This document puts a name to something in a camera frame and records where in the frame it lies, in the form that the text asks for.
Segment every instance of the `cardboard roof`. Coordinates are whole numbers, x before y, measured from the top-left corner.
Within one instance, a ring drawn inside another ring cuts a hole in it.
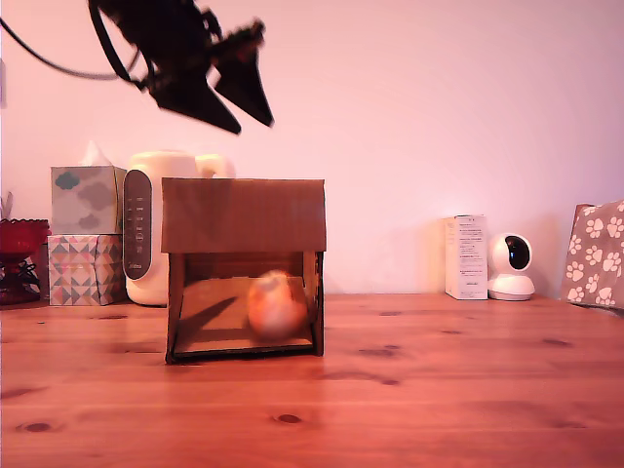
[[[325,182],[172,178],[163,184],[163,253],[324,252]]]

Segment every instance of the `security camera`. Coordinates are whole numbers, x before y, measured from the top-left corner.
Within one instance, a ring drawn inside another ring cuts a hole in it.
[[[500,234],[489,244],[490,278],[487,293],[493,299],[528,300],[535,293],[525,274],[533,261],[530,242],[519,234]]]

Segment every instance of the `orange ball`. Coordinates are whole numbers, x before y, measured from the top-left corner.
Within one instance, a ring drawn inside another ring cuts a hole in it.
[[[252,330],[264,339],[285,339],[302,327],[305,304],[293,300],[289,277],[283,271],[269,271],[255,278],[248,296]]]

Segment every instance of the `black cable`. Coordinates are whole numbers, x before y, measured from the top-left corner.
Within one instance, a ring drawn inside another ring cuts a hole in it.
[[[61,71],[63,73],[67,73],[68,75],[71,76],[76,76],[78,78],[85,78],[88,80],[103,80],[103,81],[108,81],[108,80],[117,80],[119,78],[119,76],[117,74],[100,74],[100,73],[87,73],[87,72],[82,72],[82,71],[76,71],[76,70],[71,70],[69,68],[65,68],[64,66],[60,66],[57,65],[55,63],[52,63],[51,61],[41,57],[39,54],[37,54],[35,51],[33,51],[30,47],[28,47],[28,45],[26,43],[24,43],[18,36],[17,34],[13,31],[13,29],[11,29],[11,27],[9,27],[8,24],[5,23],[5,21],[2,19],[2,17],[0,17],[0,24],[2,24],[2,27],[4,27],[6,29],[6,31],[11,35],[11,37],[13,37],[18,44],[20,44],[22,47],[24,47],[29,53],[31,53],[34,57],[36,57],[37,59],[43,61],[45,64],[49,65],[50,67]],[[128,67],[129,70],[132,70],[135,65],[138,62],[138,58],[140,57],[140,51],[137,50],[135,53],[135,56],[133,58],[133,60],[130,63],[130,66]]]

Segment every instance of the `cloud pattern tissue box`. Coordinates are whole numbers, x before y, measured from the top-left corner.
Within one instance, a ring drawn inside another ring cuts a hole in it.
[[[50,305],[107,305],[125,300],[122,236],[48,237]]]
[[[52,170],[52,233],[121,234],[126,170],[114,166]]]

